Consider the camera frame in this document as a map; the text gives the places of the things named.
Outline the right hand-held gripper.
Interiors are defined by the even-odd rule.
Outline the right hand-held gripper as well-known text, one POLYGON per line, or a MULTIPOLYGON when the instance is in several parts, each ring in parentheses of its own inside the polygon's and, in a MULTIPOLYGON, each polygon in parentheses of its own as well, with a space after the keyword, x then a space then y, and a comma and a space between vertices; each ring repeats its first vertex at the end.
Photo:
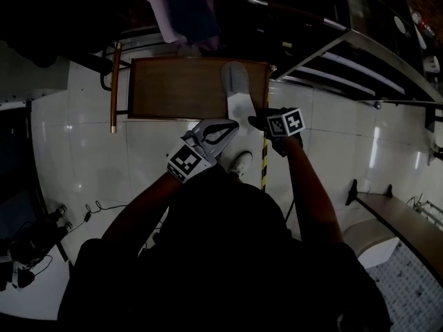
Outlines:
POLYGON ((282 157, 286 156, 281 145, 283 138, 295 138, 303 147, 300 132, 305 130, 305 122, 299 108, 265 109, 264 116, 249 116, 248 122, 256 129, 264 131, 272 148, 282 157))

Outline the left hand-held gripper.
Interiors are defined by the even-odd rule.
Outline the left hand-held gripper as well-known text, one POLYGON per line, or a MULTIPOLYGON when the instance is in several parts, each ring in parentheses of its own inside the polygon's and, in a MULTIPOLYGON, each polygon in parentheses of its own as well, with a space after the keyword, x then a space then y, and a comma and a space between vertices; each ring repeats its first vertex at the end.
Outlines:
POLYGON ((186 183, 216 164, 215 157, 222 153, 238 129, 238 122, 230 119, 200 121, 180 137, 167 156, 166 170, 180 183, 186 183))

